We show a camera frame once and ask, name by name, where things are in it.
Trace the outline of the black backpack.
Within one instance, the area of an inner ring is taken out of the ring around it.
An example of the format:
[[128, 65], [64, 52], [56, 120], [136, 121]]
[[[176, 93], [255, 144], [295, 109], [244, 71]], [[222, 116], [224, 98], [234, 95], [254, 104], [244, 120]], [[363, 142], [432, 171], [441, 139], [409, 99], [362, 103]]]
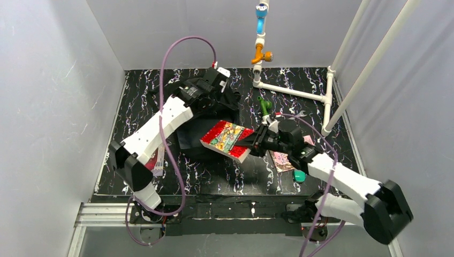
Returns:
[[[184, 81], [170, 82], [163, 88], [163, 98], [166, 101], [171, 96], [182, 96]], [[228, 85], [226, 97], [229, 97], [227, 106], [194, 114], [193, 118], [176, 129], [176, 139], [180, 152], [197, 161], [211, 161], [221, 155], [204, 147], [200, 139], [220, 120], [235, 123], [239, 121], [239, 103], [241, 95]]]

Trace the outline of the red Treehouse paperback book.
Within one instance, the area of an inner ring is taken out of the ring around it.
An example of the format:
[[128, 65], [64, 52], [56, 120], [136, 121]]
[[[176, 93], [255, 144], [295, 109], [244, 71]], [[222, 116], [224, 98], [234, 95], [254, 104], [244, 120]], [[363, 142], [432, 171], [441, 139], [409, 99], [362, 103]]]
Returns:
[[243, 163], [251, 150], [236, 143], [251, 135], [254, 131], [225, 120], [217, 122], [201, 139], [201, 144], [221, 155]]

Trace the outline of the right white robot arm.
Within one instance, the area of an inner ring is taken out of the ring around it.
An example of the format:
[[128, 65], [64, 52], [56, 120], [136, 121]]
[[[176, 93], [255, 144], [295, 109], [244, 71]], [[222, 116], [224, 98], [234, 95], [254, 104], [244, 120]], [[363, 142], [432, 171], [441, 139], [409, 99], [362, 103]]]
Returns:
[[387, 180], [382, 183], [362, 176], [333, 160], [321, 148], [304, 140], [293, 120], [278, 123], [277, 129], [260, 125], [251, 135], [236, 142], [262, 157], [268, 150], [284, 153], [297, 170], [325, 181], [347, 195], [314, 195], [306, 206], [315, 214], [333, 217], [365, 229], [381, 244], [391, 243], [414, 219], [401, 187]]

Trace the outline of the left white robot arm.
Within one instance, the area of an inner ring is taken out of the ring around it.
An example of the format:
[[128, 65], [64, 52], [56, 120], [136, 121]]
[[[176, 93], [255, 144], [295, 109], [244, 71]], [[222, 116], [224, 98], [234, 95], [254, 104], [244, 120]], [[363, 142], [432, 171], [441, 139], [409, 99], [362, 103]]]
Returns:
[[177, 81], [160, 89], [159, 111], [140, 129], [121, 142], [111, 141], [108, 152], [112, 170], [129, 186], [133, 198], [145, 210], [164, 215], [156, 208], [161, 198], [146, 164], [159, 146], [181, 125], [207, 114], [227, 91], [231, 72], [210, 67], [203, 77]]

